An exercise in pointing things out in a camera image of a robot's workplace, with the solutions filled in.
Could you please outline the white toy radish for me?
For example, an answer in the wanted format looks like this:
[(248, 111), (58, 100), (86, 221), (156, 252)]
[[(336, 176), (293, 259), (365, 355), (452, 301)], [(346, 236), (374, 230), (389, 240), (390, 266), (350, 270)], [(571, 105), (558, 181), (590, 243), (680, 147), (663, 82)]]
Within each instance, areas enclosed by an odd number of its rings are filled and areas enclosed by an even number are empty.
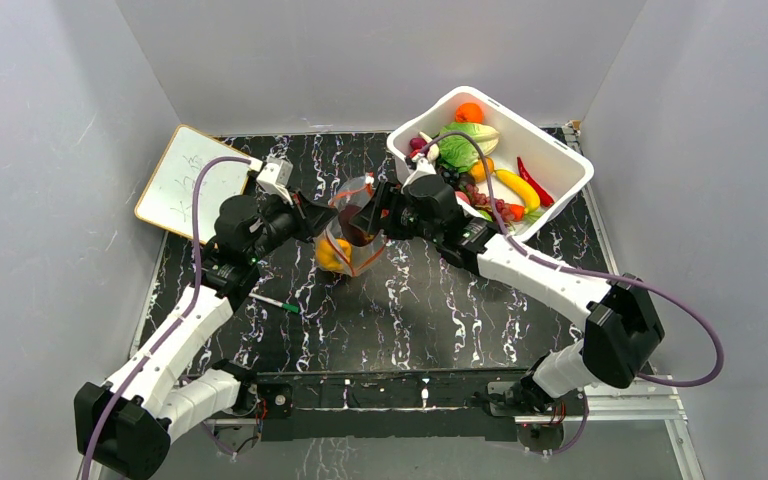
[(428, 147), (427, 145), (433, 141), (432, 137), (422, 131), (419, 132), (419, 136), (426, 142), (426, 145), (424, 146), (426, 159), (431, 163), (435, 163), (440, 156), (439, 146), (433, 144)]

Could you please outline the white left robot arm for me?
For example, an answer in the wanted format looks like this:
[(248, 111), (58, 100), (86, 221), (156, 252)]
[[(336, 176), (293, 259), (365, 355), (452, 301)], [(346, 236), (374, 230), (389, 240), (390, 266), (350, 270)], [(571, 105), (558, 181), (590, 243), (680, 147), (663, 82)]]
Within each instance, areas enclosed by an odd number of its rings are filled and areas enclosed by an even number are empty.
[(299, 192), (262, 200), (236, 195), (221, 204), (213, 237), (194, 244), (194, 283), (167, 319), (107, 380), (77, 392), (81, 478), (98, 463), (126, 478), (149, 479), (171, 445), (213, 414), (254, 411), (259, 391), (239, 367), (211, 369), (184, 387), (178, 380), (248, 298), (260, 279), (259, 261), (291, 239), (312, 241), (336, 215), (335, 208)]

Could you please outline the red toy chili pepper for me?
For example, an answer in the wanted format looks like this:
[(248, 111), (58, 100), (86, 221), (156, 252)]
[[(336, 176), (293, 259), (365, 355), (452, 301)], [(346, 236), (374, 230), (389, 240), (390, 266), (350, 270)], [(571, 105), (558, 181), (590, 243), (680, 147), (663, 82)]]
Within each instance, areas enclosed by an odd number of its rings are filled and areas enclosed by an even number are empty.
[(542, 187), (542, 185), (529, 173), (521, 157), (517, 157), (517, 168), (519, 176), (528, 183), (537, 193), (540, 204), (544, 208), (552, 207), (555, 203), (553, 197)]

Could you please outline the clear zip bag orange zipper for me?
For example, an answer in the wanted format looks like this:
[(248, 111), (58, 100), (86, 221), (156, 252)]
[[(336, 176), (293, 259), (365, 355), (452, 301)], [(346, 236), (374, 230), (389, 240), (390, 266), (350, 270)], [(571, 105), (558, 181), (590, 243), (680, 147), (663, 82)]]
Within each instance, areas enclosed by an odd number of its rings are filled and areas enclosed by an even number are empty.
[(356, 205), (363, 207), (372, 200), (373, 184), (372, 173), (345, 182), (329, 201), (329, 205), (338, 211), (338, 216), (315, 240), (315, 246), (322, 238), (327, 238), (333, 245), (336, 245), (337, 239), (342, 238), (352, 245), (352, 273), (341, 275), (360, 276), (376, 262), (386, 247), (387, 240), (382, 234), (374, 238), (363, 238), (360, 232), (350, 225), (350, 217), (356, 212)]

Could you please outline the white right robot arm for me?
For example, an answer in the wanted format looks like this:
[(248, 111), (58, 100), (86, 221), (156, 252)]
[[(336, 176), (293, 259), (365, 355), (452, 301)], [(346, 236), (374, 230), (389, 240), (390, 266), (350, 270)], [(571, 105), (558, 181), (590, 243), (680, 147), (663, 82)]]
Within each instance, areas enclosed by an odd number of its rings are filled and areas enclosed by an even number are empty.
[(524, 376), (483, 400), (509, 411), (550, 413), (563, 395), (593, 383), (626, 388), (665, 337), (649, 293), (636, 277), (605, 280), (570, 272), (467, 212), (451, 186), (426, 175), (405, 187), (379, 186), (349, 218), (364, 234), (421, 238), (450, 265), (513, 287), (571, 321), (581, 340), (538, 359)]

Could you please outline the yellow toy bell pepper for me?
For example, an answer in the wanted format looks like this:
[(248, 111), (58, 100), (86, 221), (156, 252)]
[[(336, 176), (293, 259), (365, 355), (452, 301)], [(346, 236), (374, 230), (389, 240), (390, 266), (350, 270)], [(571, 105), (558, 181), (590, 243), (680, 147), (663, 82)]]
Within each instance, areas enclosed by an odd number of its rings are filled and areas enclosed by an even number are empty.
[(342, 238), (336, 240), (336, 245), (322, 238), (315, 246), (315, 261), (324, 271), (351, 274), (351, 254), (352, 245)]

